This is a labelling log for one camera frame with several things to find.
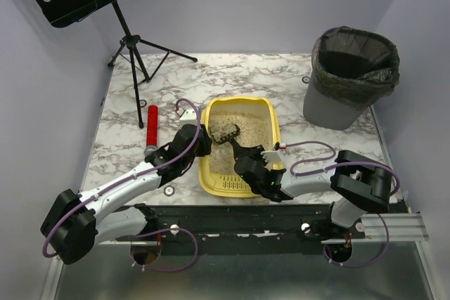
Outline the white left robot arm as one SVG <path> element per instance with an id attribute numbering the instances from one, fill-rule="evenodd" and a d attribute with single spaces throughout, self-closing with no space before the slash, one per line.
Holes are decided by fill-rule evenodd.
<path id="1" fill-rule="evenodd" d="M 45 237 L 42 254 L 46 258 L 59 256 L 70 265 L 86 256 L 95 244 L 139 235 L 148 218 L 141 207 L 125 209 L 125 204 L 183 176 L 195 158 L 210 154 L 211 145 L 204 124 L 186 124 L 173 141 L 111 183 L 85 193 L 64 190 L 41 225 Z"/>

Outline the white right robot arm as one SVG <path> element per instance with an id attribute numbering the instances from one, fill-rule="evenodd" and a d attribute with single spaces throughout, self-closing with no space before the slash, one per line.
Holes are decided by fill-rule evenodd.
<path id="1" fill-rule="evenodd" d="M 334 191 L 340 199 L 330 207 L 330 222 L 350 228 L 364 214 L 388 212 L 390 197 L 400 186 L 399 177 L 385 164 L 350 150 L 336 151 L 316 159 L 302 159 L 289 169 L 269 169 L 270 164 L 284 163 L 283 151 L 294 144 L 277 143 L 273 150 L 262 146 L 243 147 L 231 141 L 234 171 L 252 193 L 272 202 L 293 200 L 309 193 Z"/>

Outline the black slotted litter scoop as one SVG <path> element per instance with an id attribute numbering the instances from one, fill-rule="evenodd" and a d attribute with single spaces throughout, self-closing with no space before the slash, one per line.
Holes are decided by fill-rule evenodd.
<path id="1" fill-rule="evenodd" d="M 208 133 L 212 139 L 211 159 L 234 163 L 243 154 L 244 147 L 238 142 L 240 127 L 236 123 L 211 123 Z"/>

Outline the yellow plastic litter box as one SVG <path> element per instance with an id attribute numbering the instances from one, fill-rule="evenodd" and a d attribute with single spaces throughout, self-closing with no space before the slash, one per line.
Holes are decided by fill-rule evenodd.
<path id="1" fill-rule="evenodd" d="M 276 111 L 267 98 L 251 96 L 234 96 L 215 98 L 210 101 L 202 113 L 201 122 L 208 127 L 210 116 L 218 112 L 244 112 L 270 120 L 271 141 L 281 140 L 281 132 Z M 254 198 L 250 186 L 236 173 L 232 175 L 212 174 L 209 168 L 210 155 L 199 160 L 199 179 L 202 188 L 211 195 L 230 198 Z"/>

